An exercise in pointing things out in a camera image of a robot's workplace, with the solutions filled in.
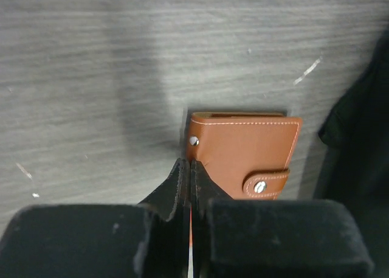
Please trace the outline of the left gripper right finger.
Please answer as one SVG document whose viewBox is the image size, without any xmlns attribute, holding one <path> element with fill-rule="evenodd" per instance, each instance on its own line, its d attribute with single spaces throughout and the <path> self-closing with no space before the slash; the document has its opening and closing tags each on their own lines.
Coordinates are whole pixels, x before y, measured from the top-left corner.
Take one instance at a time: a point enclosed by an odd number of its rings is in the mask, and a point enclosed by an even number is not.
<svg viewBox="0 0 389 278">
<path fill-rule="evenodd" d="M 368 277 L 373 260 L 349 210 L 331 200 L 234 200 L 190 166 L 195 277 Z"/>
</svg>

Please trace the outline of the brown leather wallet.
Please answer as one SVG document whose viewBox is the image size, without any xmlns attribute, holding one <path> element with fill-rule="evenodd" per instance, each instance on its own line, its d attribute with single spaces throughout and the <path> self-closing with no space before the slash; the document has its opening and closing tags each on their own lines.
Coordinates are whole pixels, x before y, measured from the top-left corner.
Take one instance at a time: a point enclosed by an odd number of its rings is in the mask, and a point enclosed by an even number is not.
<svg viewBox="0 0 389 278">
<path fill-rule="evenodd" d="M 302 119 L 281 113 L 195 112 L 187 158 L 234 199 L 275 200 L 289 177 Z"/>
</svg>

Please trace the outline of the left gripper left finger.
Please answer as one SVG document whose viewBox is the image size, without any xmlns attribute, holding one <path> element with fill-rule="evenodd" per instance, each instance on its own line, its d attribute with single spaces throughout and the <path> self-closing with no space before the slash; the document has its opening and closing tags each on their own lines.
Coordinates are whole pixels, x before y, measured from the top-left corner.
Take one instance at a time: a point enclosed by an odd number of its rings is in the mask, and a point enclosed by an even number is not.
<svg viewBox="0 0 389 278">
<path fill-rule="evenodd" d="M 29 206 L 1 238 L 2 277 L 187 277 L 190 166 L 139 204 Z"/>
</svg>

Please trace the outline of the black student backpack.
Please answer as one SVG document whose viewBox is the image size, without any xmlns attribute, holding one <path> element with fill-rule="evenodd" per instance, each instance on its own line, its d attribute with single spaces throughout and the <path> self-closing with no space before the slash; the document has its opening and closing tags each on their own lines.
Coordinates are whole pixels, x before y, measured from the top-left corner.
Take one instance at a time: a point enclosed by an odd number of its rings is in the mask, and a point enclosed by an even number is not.
<svg viewBox="0 0 389 278">
<path fill-rule="evenodd" d="M 328 147 L 315 198 L 351 212 L 375 264 L 388 277 L 388 31 L 371 61 L 330 110 L 318 131 Z"/>
</svg>

